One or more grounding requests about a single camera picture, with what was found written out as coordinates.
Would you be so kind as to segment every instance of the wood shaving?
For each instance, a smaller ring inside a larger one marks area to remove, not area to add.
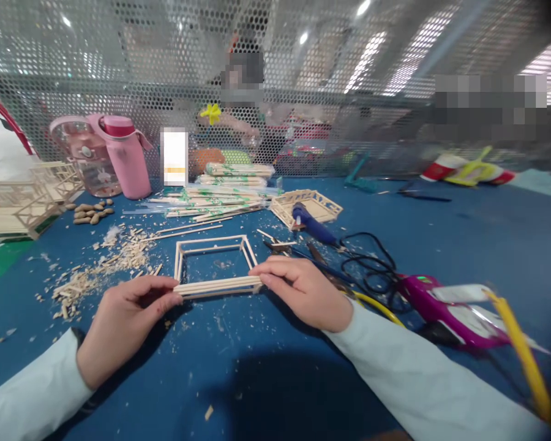
[[[206,411],[206,413],[204,415],[204,419],[206,421],[208,421],[213,412],[214,412],[214,408],[212,407],[212,404],[211,404],[210,406],[208,406],[208,410]]]
[[[56,304],[59,304],[60,311],[54,315],[54,319],[63,318],[64,320],[79,321],[81,317],[80,304],[83,298],[93,293],[102,294],[102,287],[109,285],[107,279],[114,273],[120,271],[129,271],[138,268],[148,267],[149,265],[148,249],[154,247],[154,244],[140,243],[146,237],[142,232],[131,232],[130,236],[115,236],[109,243],[92,245],[94,251],[109,247],[108,256],[100,256],[93,265],[78,265],[72,268],[68,273],[63,273],[58,281],[62,281],[64,276],[71,274],[69,281],[63,283],[54,289],[45,289],[45,292],[51,292],[51,298]]]

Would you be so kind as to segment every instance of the popsicle stick frame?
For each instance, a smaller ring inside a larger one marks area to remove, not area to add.
[[[215,244],[212,247],[202,247],[185,250],[183,247],[186,244],[197,244],[204,242],[231,242],[227,245],[218,245]],[[238,236],[228,236],[220,238],[209,238],[209,239],[195,239],[190,241],[178,241],[176,242],[176,263],[174,267],[174,278],[181,280],[184,260],[186,255],[208,252],[208,251],[220,251],[227,249],[236,249],[238,248],[245,257],[249,269],[257,265],[257,260],[255,254],[249,244],[249,240],[246,235]],[[191,284],[180,284],[176,286],[173,290],[174,292],[180,293],[185,300],[187,299],[197,299],[204,297],[213,297],[220,295],[229,295],[237,293],[258,293],[259,289],[263,284],[259,277],[256,276],[244,276],[244,277],[233,277],[231,279],[221,279],[207,282],[195,282]]]

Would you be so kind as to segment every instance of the finger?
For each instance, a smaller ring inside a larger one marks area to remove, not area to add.
[[[294,259],[290,259],[287,262],[272,262],[270,260],[267,260],[257,266],[254,266],[249,271],[249,276],[259,276],[260,274],[266,273],[285,277],[289,281],[295,282],[298,277],[300,277],[300,274],[302,274],[302,271],[300,270],[298,265],[294,264]]]
[[[279,298],[284,300],[288,306],[294,303],[302,293],[286,283],[281,277],[272,274],[261,274],[259,276],[262,283],[271,289]]]
[[[288,256],[282,256],[282,255],[271,255],[268,257],[266,262],[290,262],[294,259]]]
[[[151,290],[169,291],[174,289],[178,284],[179,282],[171,277],[146,275],[124,282],[118,285],[118,288],[126,299],[136,301]]]
[[[181,305],[183,302],[184,298],[178,293],[171,292],[161,296],[139,313],[143,326],[150,330],[165,313],[174,306]]]

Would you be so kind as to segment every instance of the red cup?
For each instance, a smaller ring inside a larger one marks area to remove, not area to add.
[[[449,153],[444,153],[437,158],[437,160],[429,165],[429,167],[421,174],[421,178],[436,182],[446,178],[453,173],[459,167],[463,167],[469,161],[459,156],[455,156]]]
[[[500,176],[498,176],[497,178],[491,181],[488,181],[487,183],[492,185],[502,185],[502,184],[509,183],[515,177],[516,177],[516,173],[514,173],[513,171],[502,169],[502,174]]]

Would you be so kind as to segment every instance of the yellow cable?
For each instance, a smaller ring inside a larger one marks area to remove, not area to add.
[[[514,347],[516,354],[519,356],[522,370],[531,388],[533,399],[537,407],[537,413],[543,420],[551,424],[551,397],[547,392],[547,387],[545,386],[545,381],[543,380],[539,366],[537,366],[537,362],[534,360],[533,353],[527,345],[527,341],[520,329],[516,317],[514,317],[506,299],[497,297],[490,291],[484,290],[484,292],[492,300],[494,307],[504,321],[512,347]]]
[[[402,328],[406,328],[404,324],[400,321],[398,317],[395,316],[395,314],[390,311],[388,308],[383,306],[380,302],[377,300],[372,299],[371,297],[368,297],[362,293],[358,293],[357,291],[353,291],[353,294],[355,294],[355,297],[357,297],[357,302],[363,306],[363,304],[359,301],[362,300],[366,303],[369,303],[371,306],[373,306],[375,309],[380,311],[382,314],[384,314],[391,322],[394,322],[396,325],[401,326]]]

